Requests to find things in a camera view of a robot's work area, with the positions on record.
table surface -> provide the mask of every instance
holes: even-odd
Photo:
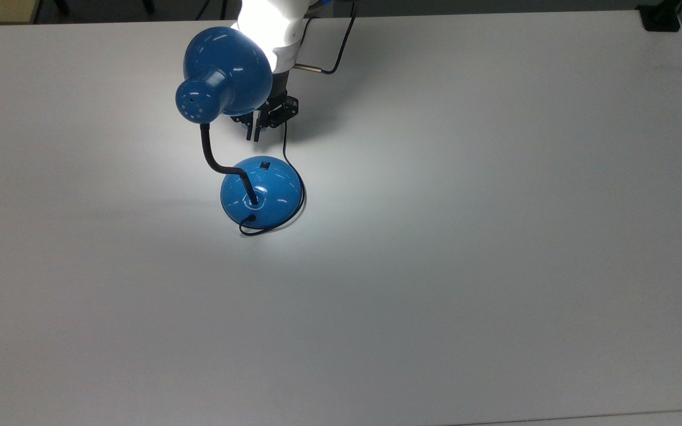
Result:
[[[358,19],[290,78],[306,210],[246,238],[173,104],[211,25],[0,27],[0,424],[682,409],[682,32]]]
[[[495,423],[511,426],[517,423]],[[682,426],[682,412],[523,421],[522,426]]]

lamp shade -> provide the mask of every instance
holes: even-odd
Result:
[[[182,116],[197,124],[210,123],[220,114],[254,111],[267,100],[273,84],[262,49],[229,27],[208,28],[194,36],[184,56],[184,78],[175,103]]]

black cable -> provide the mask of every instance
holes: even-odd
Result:
[[[309,22],[312,22],[312,20],[315,18],[317,18],[317,16],[310,16],[309,19],[307,19],[307,23],[304,24],[304,32],[301,33],[301,41],[298,43],[299,46],[304,44],[304,38],[307,36],[307,29],[309,28]]]
[[[206,0],[206,2],[204,2],[204,6],[201,6],[200,13],[197,14],[197,17],[194,18],[194,21],[198,21],[200,17],[204,14],[204,11],[207,10],[207,6],[209,6],[209,2],[210,0]]]
[[[228,10],[228,0],[223,0],[223,6],[220,8],[220,21],[225,21],[226,10]]]
[[[346,48],[346,40],[349,39],[349,34],[352,32],[352,26],[354,26],[354,21],[357,19],[357,3],[354,2],[352,3],[352,13],[350,14],[351,21],[349,21],[349,26],[346,28],[346,34],[343,36],[343,41],[341,41],[341,49],[339,49],[339,55],[336,57],[336,64],[333,65],[333,69],[331,70],[324,70],[319,67],[312,67],[311,65],[304,65],[304,64],[296,64],[294,67],[296,68],[314,68],[317,72],[324,73],[324,75],[332,75],[332,73],[335,73],[336,70],[338,70],[339,64],[341,63],[341,57],[343,56],[343,49]]]
[[[298,177],[298,184],[300,184],[300,188],[301,188],[301,195],[300,195],[300,198],[298,199],[298,205],[296,205],[296,210],[294,210],[293,213],[290,216],[288,216],[288,218],[286,218],[285,221],[283,221],[277,225],[273,225],[271,227],[267,227],[265,229],[258,230],[255,232],[246,232],[246,230],[244,230],[244,224],[246,224],[248,222],[256,221],[257,216],[254,216],[254,215],[246,216],[246,218],[244,218],[243,221],[241,221],[239,223],[239,231],[241,231],[241,234],[246,235],[247,237],[254,237],[254,235],[261,235],[261,234],[270,232],[271,230],[274,230],[277,227],[283,226],[284,224],[288,223],[288,221],[293,219],[296,216],[296,214],[300,212],[301,207],[304,206],[304,202],[307,199],[307,188],[304,185],[304,180],[301,178],[301,175],[298,173],[298,170],[296,170],[296,167],[294,167],[294,165],[291,164],[291,161],[289,161],[289,157],[286,156],[286,145],[287,145],[287,140],[288,140],[288,132],[289,132],[289,127],[288,127],[288,122],[286,122],[286,123],[284,123],[284,160],[286,160],[287,164],[289,166],[291,166],[291,168],[296,173],[296,177]]]

lamp base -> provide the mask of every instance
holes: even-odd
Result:
[[[301,201],[301,183],[293,167],[276,157],[250,157],[236,164],[252,181],[257,204],[252,205],[238,175],[226,175],[220,187],[225,213],[244,227],[266,229],[280,225],[296,212]],[[254,221],[244,221],[250,215]]]

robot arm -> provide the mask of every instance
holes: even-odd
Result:
[[[249,36],[265,52],[273,73],[296,62],[303,18],[315,0],[242,0],[233,28]]]

